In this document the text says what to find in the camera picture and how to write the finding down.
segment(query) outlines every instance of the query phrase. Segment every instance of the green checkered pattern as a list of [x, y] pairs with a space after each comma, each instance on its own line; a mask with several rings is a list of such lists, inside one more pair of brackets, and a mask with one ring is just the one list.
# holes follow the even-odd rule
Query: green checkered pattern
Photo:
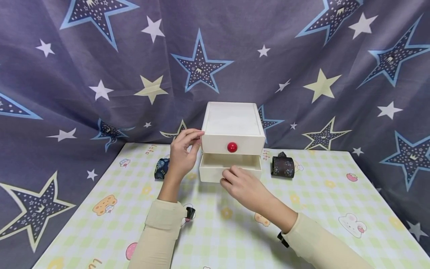
[[[34, 268], [127, 268], [126, 249], [136, 242], [161, 182], [157, 161], [168, 145], [128, 143], [52, 242]], [[270, 175], [271, 157], [284, 151], [302, 170], [293, 180]], [[353, 248], [375, 268], [430, 268], [430, 259], [401, 224], [348, 152], [265, 150], [264, 185], [285, 204], [303, 212]], [[129, 159], [126, 167], [120, 161]], [[312, 268], [276, 238], [279, 229], [254, 220], [219, 184], [202, 183], [198, 165], [182, 181], [179, 201], [192, 204], [196, 217], [181, 229], [173, 269]], [[351, 181], [352, 175], [358, 179]], [[110, 213], [93, 207], [108, 195], [118, 200]], [[365, 224], [357, 238], [339, 222], [351, 213]]]

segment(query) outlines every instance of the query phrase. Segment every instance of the hand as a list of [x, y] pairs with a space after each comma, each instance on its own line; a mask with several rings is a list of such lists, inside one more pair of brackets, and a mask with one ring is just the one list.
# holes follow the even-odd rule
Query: hand
[[275, 198], [250, 172], [232, 166], [222, 172], [220, 183], [240, 204], [253, 212], [263, 215], [268, 201]]
[[202, 140], [200, 136], [205, 132], [197, 129], [183, 130], [170, 145], [170, 164], [166, 177], [181, 181], [182, 178], [193, 169], [197, 152]]

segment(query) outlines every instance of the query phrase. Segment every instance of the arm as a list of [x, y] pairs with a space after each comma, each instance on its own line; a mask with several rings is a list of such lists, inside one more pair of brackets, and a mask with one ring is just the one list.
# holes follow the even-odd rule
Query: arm
[[[182, 178], [196, 163], [204, 132], [196, 129], [182, 131], [170, 148], [169, 170], [160, 193], [148, 212], [145, 228], [137, 243], [128, 269], [169, 269], [173, 248], [178, 239], [182, 219], [187, 211], [178, 202]], [[187, 148], [193, 145], [190, 152]]]
[[274, 198], [262, 209], [282, 231], [282, 236], [296, 252], [317, 269], [371, 269], [372, 267], [340, 239], [318, 223]]
[[282, 231], [283, 238], [300, 257], [317, 269], [371, 269], [372, 267], [340, 239], [306, 215], [274, 197], [247, 171], [231, 167], [220, 181], [244, 207], [266, 217]]

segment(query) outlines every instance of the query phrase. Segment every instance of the black object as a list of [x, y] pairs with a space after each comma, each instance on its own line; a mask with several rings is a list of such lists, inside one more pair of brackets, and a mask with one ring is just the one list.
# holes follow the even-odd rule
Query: black object
[[196, 210], [192, 207], [187, 207], [187, 216], [185, 219], [192, 220], [194, 218], [194, 214], [196, 213]]
[[285, 247], [290, 247], [290, 245], [287, 243], [287, 241], [285, 241], [285, 239], [282, 236], [282, 232], [280, 232], [278, 234], [278, 239], [281, 241], [281, 243], [285, 246]]
[[155, 179], [164, 179], [167, 170], [169, 169], [170, 158], [159, 159], [157, 166], [155, 167], [154, 177]]
[[284, 152], [278, 154], [278, 157], [272, 157], [272, 176], [281, 176], [286, 178], [294, 177], [294, 161], [287, 157]]

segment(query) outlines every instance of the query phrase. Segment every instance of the white drawer box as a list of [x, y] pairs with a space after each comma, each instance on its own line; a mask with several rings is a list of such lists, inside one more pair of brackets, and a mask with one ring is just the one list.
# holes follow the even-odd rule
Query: white drawer box
[[236, 165], [261, 178], [260, 155], [203, 153], [200, 162], [200, 181], [219, 183], [222, 171]]
[[266, 141], [254, 103], [208, 102], [202, 131], [205, 153], [260, 155]]

